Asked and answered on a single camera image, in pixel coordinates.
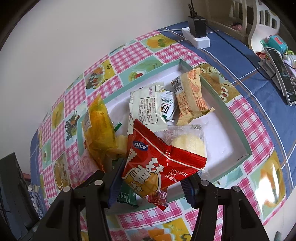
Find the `white wall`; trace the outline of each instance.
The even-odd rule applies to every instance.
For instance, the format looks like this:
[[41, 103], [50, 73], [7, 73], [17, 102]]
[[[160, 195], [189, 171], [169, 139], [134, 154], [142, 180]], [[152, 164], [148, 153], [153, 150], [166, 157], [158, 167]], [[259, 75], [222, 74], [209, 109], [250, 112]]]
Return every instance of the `white wall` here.
[[0, 51], [0, 158], [30, 173], [30, 142], [52, 104], [86, 68], [149, 31], [186, 20], [187, 0], [41, 0]]

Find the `green snack package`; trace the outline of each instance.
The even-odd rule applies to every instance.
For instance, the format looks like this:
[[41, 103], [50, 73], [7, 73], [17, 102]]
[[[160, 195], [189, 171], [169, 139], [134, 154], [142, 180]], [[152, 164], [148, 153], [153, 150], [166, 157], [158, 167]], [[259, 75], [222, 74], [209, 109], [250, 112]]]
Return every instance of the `green snack package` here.
[[[112, 169], [114, 169], [116, 162], [117, 160], [112, 161]], [[127, 203], [133, 207], [138, 207], [136, 202], [136, 193], [125, 182], [122, 182], [117, 202]]]

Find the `white snack package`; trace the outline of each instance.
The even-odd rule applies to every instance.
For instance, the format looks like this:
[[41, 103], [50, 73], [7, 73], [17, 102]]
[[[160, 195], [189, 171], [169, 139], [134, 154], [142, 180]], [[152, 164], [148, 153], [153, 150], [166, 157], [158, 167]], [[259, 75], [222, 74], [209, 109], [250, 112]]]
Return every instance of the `white snack package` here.
[[207, 157], [201, 125], [168, 126], [165, 142], [180, 149]]
[[177, 109], [177, 98], [174, 92], [162, 90], [161, 112], [165, 121], [173, 121], [173, 115]]
[[138, 119], [153, 132], [168, 129], [168, 125], [161, 112], [162, 89], [163, 83], [155, 83], [131, 92], [128, 135], [133, 133], [133, 122], [135, 119]]

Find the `silver screw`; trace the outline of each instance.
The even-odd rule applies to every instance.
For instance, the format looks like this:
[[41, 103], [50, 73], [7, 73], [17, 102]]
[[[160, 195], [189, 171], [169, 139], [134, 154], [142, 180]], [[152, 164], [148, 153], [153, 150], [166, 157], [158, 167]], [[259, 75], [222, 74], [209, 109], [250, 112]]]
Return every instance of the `silver screw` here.
[[70, 188], [69, 186], [66, 186], [66, 187], [63, 188], [63, 191], [64, 191], [64, 192], [68, 192], [68, 191], [70, 191], [70, 190], [71, 190], [71, 188]]
[[207, 180], [202, 180], [202, 181], [200, 182], [200, 184], [203, 185], [203, 186], [208, 186], [208, 185], [209, 185], [209, 181], [207, 181]]
[[102, 180], [96, 180], [96, 181], [94, 182], [94, 184], [95, 184], [96, 186], [100, 186], [100, 185], [103, 184], [103, 181], [102, 181]]
[[239, 192], [239, 191], [240, 191], [240, 187], [239, 187], [239, 186], [233, 186], [232, 188], [233, 188], [233, 190], [235, 190], [236, 192]]

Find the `black monitor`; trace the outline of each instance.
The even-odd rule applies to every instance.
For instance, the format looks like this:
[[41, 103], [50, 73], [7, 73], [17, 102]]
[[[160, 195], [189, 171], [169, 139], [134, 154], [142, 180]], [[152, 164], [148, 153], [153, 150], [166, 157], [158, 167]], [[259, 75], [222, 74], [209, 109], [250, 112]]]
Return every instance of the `black monitor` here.
[[0, 231], [24, 237], [40, 220], [14, 153], [0, 160]]

